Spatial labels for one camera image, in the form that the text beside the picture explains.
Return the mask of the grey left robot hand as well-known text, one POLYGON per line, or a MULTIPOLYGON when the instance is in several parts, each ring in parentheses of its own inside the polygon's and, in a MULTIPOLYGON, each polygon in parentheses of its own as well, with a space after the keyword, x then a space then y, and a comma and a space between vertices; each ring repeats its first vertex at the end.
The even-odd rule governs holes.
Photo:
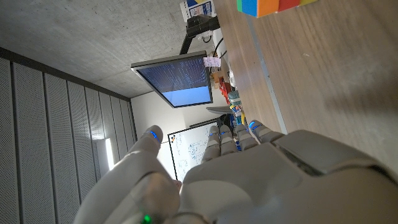
POLYGON ((259 121, 213 126, 202 162, 177 186, 149 127, 90 190, 76 223, 396 223, 397 175, 375 158, 310 131, 259 121))

